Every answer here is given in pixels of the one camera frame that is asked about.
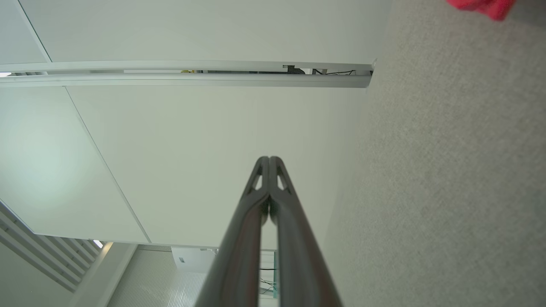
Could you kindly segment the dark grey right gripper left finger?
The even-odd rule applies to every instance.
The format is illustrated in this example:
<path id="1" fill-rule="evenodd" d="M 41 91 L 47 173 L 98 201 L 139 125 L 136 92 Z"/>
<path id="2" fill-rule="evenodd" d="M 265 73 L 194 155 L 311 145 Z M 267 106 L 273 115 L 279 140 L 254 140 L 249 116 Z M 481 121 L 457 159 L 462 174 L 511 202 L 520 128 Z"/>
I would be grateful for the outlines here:
<path id="1" fill-rule="evenodd" d="M 269 215 L 269 157 L 251 172 L 207 278 L 197 307 L 257 307 L 261 229 Z"/>

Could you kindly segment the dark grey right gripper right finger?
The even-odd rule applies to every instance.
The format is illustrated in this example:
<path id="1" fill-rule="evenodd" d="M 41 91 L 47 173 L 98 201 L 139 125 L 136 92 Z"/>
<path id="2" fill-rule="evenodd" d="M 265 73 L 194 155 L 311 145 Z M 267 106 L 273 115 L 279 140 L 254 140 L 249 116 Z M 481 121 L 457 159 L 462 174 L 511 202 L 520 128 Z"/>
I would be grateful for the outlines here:
<path id="1" fill-rule="evenodd" d="M 270 217 L 277 227 L 279 305 L 342 305 L 319 245 L 280 157 L 270 158 Z"/>

